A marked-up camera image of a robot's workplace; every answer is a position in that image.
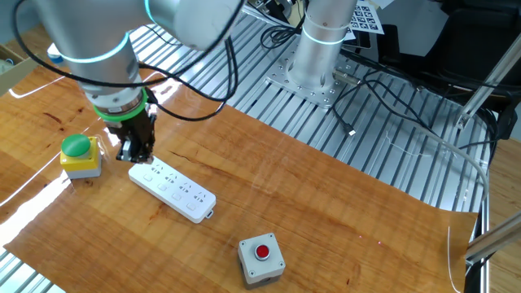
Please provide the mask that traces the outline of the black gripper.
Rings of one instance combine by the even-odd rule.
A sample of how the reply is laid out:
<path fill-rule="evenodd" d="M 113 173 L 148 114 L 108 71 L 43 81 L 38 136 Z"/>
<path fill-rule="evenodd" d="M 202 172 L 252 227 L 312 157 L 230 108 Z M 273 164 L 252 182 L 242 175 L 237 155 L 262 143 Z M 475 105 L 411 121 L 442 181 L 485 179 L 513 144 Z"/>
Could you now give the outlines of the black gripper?
<path fill-rule="evenodd" d="M 156 118 L 156 114 L 149 114 L 147 110 L 142 110 L 128 120 L 106 122 L 109 132 L 115 134 L 121 143 L 116 155 L 117 160 L 133 161 L 135 164 L 152 163 Z"/>

